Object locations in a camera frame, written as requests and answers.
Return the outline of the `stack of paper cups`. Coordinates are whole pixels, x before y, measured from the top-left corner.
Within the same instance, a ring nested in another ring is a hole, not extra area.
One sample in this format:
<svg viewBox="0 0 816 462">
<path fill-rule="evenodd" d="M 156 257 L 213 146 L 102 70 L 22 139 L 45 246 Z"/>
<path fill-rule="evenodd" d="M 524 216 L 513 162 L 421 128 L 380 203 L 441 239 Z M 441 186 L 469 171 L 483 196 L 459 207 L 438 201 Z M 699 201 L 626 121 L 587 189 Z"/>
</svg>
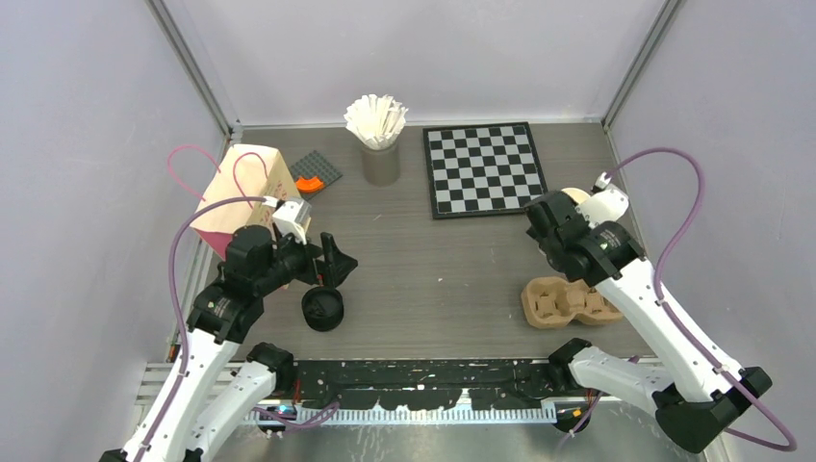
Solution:
<svg viewBox="0 0 816 462">
<path fill-rule="evenodd" d="M 579 188 L 564 188 L 562 192 L 565 193 L 576 205 L 579 205 L 588 200 L 591 195 Z"/>
</svg>

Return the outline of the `stack of black lids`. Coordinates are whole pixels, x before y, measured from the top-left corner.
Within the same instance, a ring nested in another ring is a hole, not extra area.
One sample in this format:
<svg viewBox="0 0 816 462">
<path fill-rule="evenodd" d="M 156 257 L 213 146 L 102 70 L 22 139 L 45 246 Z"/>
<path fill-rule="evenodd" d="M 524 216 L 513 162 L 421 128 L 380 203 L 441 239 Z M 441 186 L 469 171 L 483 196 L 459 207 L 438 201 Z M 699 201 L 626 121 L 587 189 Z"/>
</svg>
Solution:
<svg viewBox="0 0 816 462">
<path fill-rule="evenodd" d="M 307 325 L 318 332 L 338 327 L 344 319 L 344 299 L 331 287 L 314 287 L 301 298 L 301 310 Z"/>
</svg>

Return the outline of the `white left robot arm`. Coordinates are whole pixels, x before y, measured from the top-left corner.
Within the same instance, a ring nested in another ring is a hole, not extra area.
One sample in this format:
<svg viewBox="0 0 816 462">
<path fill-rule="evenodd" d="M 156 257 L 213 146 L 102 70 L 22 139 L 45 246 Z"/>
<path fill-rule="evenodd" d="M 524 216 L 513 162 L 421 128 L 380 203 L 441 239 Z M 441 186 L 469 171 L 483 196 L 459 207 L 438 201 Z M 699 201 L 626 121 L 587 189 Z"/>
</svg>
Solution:
<svg viewBox="0 0 816 462">
<path fill-rule="evenodd" d="M 293 355 L 259 343 L 227 388 L 208 399 L 263 315 L 265 297 L 294 280 L 335 290 L 357 266 L 328 232 L 312 244 L 261 225 L 237 230 L 217 278 L 193 302 L 181 350 L 152 407 L 124 447 L 105 451 L 102 460 L 211 460 L 253 407 L 267 397 L 286 397 L 296 382 Z"/>
</svg>

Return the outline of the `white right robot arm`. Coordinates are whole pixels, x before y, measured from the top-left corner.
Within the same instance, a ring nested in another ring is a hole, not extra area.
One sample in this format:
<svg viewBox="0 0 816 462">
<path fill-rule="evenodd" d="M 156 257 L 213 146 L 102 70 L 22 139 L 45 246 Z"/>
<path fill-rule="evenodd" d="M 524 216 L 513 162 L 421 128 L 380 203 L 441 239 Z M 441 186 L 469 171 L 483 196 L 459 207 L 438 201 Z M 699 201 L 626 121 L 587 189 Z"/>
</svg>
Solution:
<svg viewBox="0 0 816 462">
<path fill-rule="evenodd" d="M 584 282 L 624 314 L 660 360 L 646 367 L 615 358 L 583 339 L 549 356 L 549 382 L 562 395 L 595 389 L 656 419 L 679 447 L 700 453 L 773 385 L 760 367 L 743 367 L 721 350 L 673 301 L 643 247 L 617 220 L 628 206 L 620 191 L 576 203 L 547 192 L 524 205 L 526 233 L 550 266 L 570 282 Z"/>
</svg>

